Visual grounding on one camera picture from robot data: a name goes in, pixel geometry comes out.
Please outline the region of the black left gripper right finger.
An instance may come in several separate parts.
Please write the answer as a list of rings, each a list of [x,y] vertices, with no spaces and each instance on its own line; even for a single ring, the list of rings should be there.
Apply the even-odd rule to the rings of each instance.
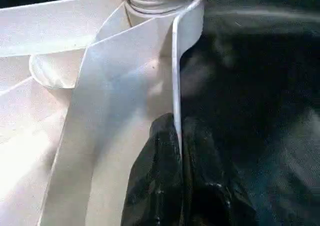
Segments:
[[[182,130],[185,225],[257,225],[255,207],[211,128],[188,117]]]

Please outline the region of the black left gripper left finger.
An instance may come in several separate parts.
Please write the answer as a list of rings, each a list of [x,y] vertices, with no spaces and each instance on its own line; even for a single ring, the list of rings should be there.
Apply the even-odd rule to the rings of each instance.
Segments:
[[[130,171],[121,224],[179,225],[183,174],[173,114],[160,116],[149,130]]]

